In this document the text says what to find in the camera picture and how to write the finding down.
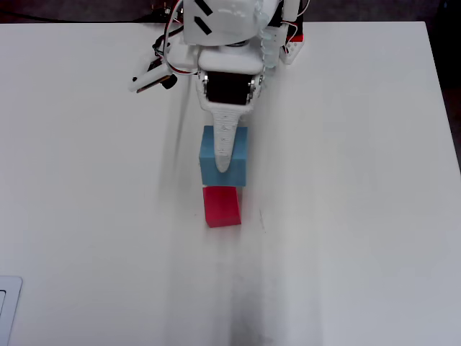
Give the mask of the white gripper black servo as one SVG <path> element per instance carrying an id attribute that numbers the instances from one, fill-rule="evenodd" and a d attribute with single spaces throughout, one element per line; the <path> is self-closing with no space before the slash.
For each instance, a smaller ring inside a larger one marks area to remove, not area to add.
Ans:
<path id="1" fill-rule="evenodd" d="M 261 91 L 264 65 L 252 48 L 204 48 L 198 58 L 196 90 L 200 107 L 213 117 L 215 163 L 228 170 L 238 122 Z"/>

